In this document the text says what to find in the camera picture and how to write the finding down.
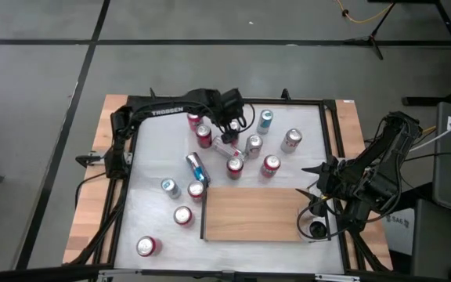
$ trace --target cable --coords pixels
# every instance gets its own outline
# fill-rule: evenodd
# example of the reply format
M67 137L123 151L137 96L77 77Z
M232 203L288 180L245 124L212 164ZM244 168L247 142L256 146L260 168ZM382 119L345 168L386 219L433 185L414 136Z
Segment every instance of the cable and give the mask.
M252 104L248 104L248 105L250 105L251 111L253 113L253 117L251 118L251 123L246 128L243 128L243 130L240 130L238 133L246 132L251 127L251 125L254 124L254 122L255 122L255 108L254 108L254 105L252 105Z
M422 131L422 134L426 134L426 133L431 133L431 132L433 132L434 130L436 130L436 125L435 126L431 126L430 128L426 128L426 129L424 129L423 131Z
M76 188L76 202L75 202L75 204L74 204L74 207L77 207L77 206L78 206L79 192L81 191L81 187L83 186L83 184L85 184L86 182L88 182L88 181L90 181L90 180L92 180L92 179L95 179L95 178L97 178L97 177L100 177L100 176L102 176L102 175L105 175L105 174L106 174L105 172L102 172L102 173L100 173L100 174L98 174L98 175L94 175L94 176L92 176L92 177L88 177L87 179L85 179L85 180L83 180L83 181L81 181L81 182L79 183L78 187Z
M443 136L447 135L449 132L451 132L451 128L448 129L448 130L446 130L446 131L443 132L442 134L436 136L435 138L433 138L433 139L427 141L426 143L424 143L424 144L422 144L422 145L419 145L419 146L416 146L416 147L410 149L410 152L415 151L415 150L417 150L417 149L420 149L420 148L422 148L423 146L426 146L426 145L428 145L428 144L430 144L430 143L433 143L434 141L436 141L436 140L442 138Z
M342 15L345 15L350 21L352 21L355 24L364 24L367 23L371 20L375 20L376 18L378 18L380 15L382 15L383 13L386 13L389 8L392 7L392 4L390 4L389 6L387 6L385 9L383 9L382 11L380 11L377 15L372 16L371 18L368 18L366 20L355 20L353 18L351 18L351 16L349 16L349 11L347 9L344 8L344 6L342 5L341 0L337 0L338 5L341 7L341 11L342 11Z
M331 198L328 197L328 198L324 199L323 202L326 202L326 201L328 201L329 199L331 199ZM301 223L300 223L302 216L303 216L310 208L312 208L312 207L314 207L314 206L316 206L316 205L318 205L318 204L322 204L323 202L320 202L320 201L319 201L319 202L316 202L316 203L314 203L314 204L310 204L309 206L305 207L305 208L298 214L298 216L297 216L297 230L298 230L298 232L299 232L302 236L304 236L304 237L306 237L306 238L309 238L309 239L312 239L312 240L322 240L322 239L324 239L324 238L330 239L331 237L337 236L338 234L343 233L344 231L346 231L346 230L348 229L348 227L345 227L344 229L338 230L338 231L336 231L335 233L332 233L332 234L330 234L330 235L326 235L326 236L323 237L323 238L314 238L314 237L312 237L312 236L306 234L304 231L302 231Z
M379 130L381 130L382 122L384 122L384 121L385 121L385 118L382 118L381 122L379 122L379 126L377 126L377 131L375 132L375 135L373 136L373 138L364 140L365 143L373 143L377 139L377 136L379 134Z
M413 145L416 146L417 144L419 144L419 143L421 143L422 141L424 141L424 139L426 139L426 137L428 137L429 135L431 135L431 134L433 134L433 133L435 133L435 132L436 132L436 130L432 130L432 131L429 132L428 134L422 136L422 138L420 138L420 140L417 141L417 142L415 142Z
M396 156L396 178L398 180L398 192L396 192L395 203L385 213L383 213L382 215L379 215L378 217L376 217L374 219L365 220L365 223L376 222L377 220L383 219L384 217L389 215L396 208L396 206L399 203L399 199L401 198L401 193L402 193L401 171L399 170L399 154Z
M451 152L448 152L448 153L425 154L425 155L422 155L422 156L419 156L419 157L411 157L411 158L406 159L406 160L404 160L404 161L413 161L413 160L418 160L418 159L423 158L423 157L435 157L435 156L442 156L442 155L451 155Z
M324 201L323 204L325 205L325 208L327 208L327 211L330 212L330 214L334 215L335 217L340 216L340 214L338 214L336 211L334 211L330 208L330 206L328 205L328 203L326 201Z
M403 178L403 175L400 175L400 177L401 177L401 180L403 180L403 182L404 182L406 185L408 185L408 186L409 186L410 188L412 188L412 189L415 189L415 187L413 187L412 184L408 183L408 182L405 180L405 178Z

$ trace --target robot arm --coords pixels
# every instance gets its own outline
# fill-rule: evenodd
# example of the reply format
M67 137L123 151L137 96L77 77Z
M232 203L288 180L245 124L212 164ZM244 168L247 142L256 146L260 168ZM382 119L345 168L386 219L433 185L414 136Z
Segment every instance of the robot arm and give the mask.
M364 229L371 211L387 215L399 201L399 169L422 129L419 121L401 112L382 120L382 133L356 158L336 158L305 172L319 174L317 187L322 194L347 202L338 220L356 232Z
M124 145L146 118L182 112L208 117L220 128L224 143L230 143L237 132L229 126L237 119L246 127L243 114L244 101L238 89L221 94L214 89L194 89L180 97L156 97L150 90L152 101L134 110L122 106L110 115L113 133L112 147L106 153L106 176L110 179L126 179L129 167L124 159Z

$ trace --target blue soda can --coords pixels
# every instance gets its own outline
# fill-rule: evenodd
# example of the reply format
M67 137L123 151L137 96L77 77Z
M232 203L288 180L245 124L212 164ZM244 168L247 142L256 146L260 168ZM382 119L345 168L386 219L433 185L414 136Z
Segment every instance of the blue soda can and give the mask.
M257 132L260 134L267 134L269 126L271 126L272 118L274 118L272 110L263 110L258 119Z
M210 183L210 175L206 168L204 168L203 162L196 153L191 153L186 156L186 161L190 165L193 171L194 177L197 181L201 181L205 187Z

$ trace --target black cable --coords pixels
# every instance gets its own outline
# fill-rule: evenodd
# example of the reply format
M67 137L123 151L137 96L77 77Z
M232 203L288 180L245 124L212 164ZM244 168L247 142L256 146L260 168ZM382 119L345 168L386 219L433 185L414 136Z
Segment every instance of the black cable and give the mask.
M435 156L442 156L442 155L451 155L451 152L448 152L448 153L425 154L425 155L418 156L418 157L411 157L411 158L406 159L406 160L404 160L404 161L413 161L413 160L418 160L418 159L423 158L423 157L435 157Z
M335 217L340 216L340 214L338 214L336 211L334 211L330 208L330 206L328 205L328 203L326 201L324 201L323 204L325 205L325 208L327 208L327 211L330 212L330 214L334 215Z
M248 105L250 105L251 111L252 111L252 113L253 113L253 117L251 118L251 123L250 123L250 125L248 125L248 126L247 126L246 128L244 128L243 130L240 130L238 133L246 132L246 131L251 127L251 125L254 124L254 122L255 122L255 108L254 108L254 105L252 105L252 104L248 104Z
M374 219L367 219L365 220L365 223L376 222L377 220L383 219L384 217L389 215L399 203L399 199L401 198L402 193L401 171L399 170L399 154L396 156L396 178L398 180L398 192L396 192L396 200L394 204L382 215L379 215Z
M413 145L416 146L416 145L419 144L420 142L424 141L424 139L426 139L426 137L428 137L429 135L431 135L431 134L433 134L433 133L435 133L435 132L436 132L436 130L432 130L432 131L429 132L428 134L422 136L422 138L420 138L420 140L417 141L417 142L415 142Z
M126 198L121 194L121 196L119 196L119 198L117 199L117 203L114 205L114 207L110 211L110 214L107 216L105 222L100 225L99 230L97 230L97 232L95 233L95 236L93 236L88 245L81 251L77 258L75 258L68 264L85 264L88 261L94 250L99 246L100 241L105 237L107 231L109 231L110 226L123 212L125 201Z
M377 126L377 131L375 132L375 135L373 136L373 138L363 140L364 143L373 143L377 139L377 135L379 134L379 130L381 130L381 125L382 125L382 122L384 122L384 120L385 119L382 118L381 122L379 122L379 126Z
M403 178L403 175L400 175L401 176L401 180L403 180L403 182L406 184L406 185L408 185L408 187L410 187L410 188L412 188L412 189L415 189L415 187L413 187L410 183L408 183L406 180L405 180L405 178Z
M327 236L322 237L322 238L314 238L314 237L308 235L307 233L305 233L304 231L302 231L302 228L301 228L301 218L302 218L302 216L303 216L310 208L312 208L312 207L314 207L314 206L316 206L316 205L318 205L318 204L322 204L322 202L319 201L319 202L316 202L316 203L314 203L314 204L310 204L309 206L305 207L305 208L298 214L298 216L297 216L297 230L298 230L298 232L299 232L302 236L304 236L304 237L306 237L306 238L309 238L309 239L312 239L312 240L322 240L322 239L324 239L324 238L330 239L331 237L337 236L338 234L343 233L344 231L346 231L346 230L348 229L348 227L345 227L345 228L342 229L342 230L338 230L337 232L332 233L332 234L327 235Z
M98 174L98 175L94 175L94 176L92 176L92 177L88 177L87 179L85 179L85 180L83 180L83 181L81 181L81 182L79 183L78 187L76 188L76 201L75 201L74 207L77 207L77 206L78 206L79 192L81 191L81 187L83 186L83 184L85 184L86 182L88 182L88 181L90 181L90 180L92 180L92 179L95 179L95 178L97 178L97 177L100 177L100 176L102 176L102 175L105 175L105 174L106 174L105 172L102 172L102 173L100 173L100 174Z

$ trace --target wooden board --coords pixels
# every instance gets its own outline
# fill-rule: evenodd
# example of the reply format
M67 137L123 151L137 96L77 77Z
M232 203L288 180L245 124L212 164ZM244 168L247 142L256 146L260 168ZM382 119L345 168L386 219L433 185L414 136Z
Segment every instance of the wooden board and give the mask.
M111 143L110 120L109 115L117 108L126 103L128 96L126 95L107 95L103 104L102 113L99 119L99 125L95 139L93 141L93 150L107 150ZM337 115L339 125L341 127L341 136L346 157L356 157L364 148L363 135L359 125L358 113L354 102L336 100ZM327 115L329 122L330 143L332 151L337 152L335 143L335 134L332 127L331 116ZM86 170L85 178L95 175L103 171L103 167L90 167ZM86 247L88 242L95 235L100 225L100 217L102 216L103 206L106 200L106 190L108 181L99 178L96 181L87 183L81 191L78 208L74 214L74 220L70 229L69 240L64 253L63 261L69 262L75 259L81 250ZM347 245L351 268L357 269L355 259L354 246L352 239L347 236ZM389 269L391 269L391 258L388 253L388 245L385 240L384 228L381 222L373 222L366 225L365 231L362 232L365 242L368 243L373 253L380 261ZM106 261L106 254L110 248L110 235L107 234L104 242L103 255L101 262Z
M301 241L295 228L307 198L295 189L208 189L207 240Z

